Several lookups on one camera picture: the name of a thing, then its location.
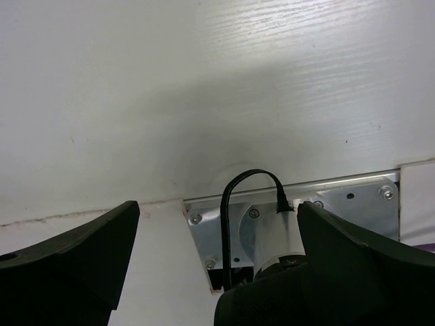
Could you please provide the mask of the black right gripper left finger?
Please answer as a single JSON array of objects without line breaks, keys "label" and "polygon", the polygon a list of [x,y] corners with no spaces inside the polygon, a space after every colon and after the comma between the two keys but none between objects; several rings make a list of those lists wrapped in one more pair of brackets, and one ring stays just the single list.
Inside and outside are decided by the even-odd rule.
[{"label": "black right gripper left finger", "polygon": [[107,325],[120,302],[139,223],[127,201],[1,256],[2,325]]}]

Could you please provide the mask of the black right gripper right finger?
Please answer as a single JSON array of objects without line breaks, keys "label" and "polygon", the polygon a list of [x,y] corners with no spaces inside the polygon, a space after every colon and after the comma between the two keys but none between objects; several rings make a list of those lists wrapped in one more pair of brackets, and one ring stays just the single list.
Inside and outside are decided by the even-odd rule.
[{"label": "black right gripper right finger", "polygon": [[433,325],[434,254],[312,202],[298,226],[324,325]]}]

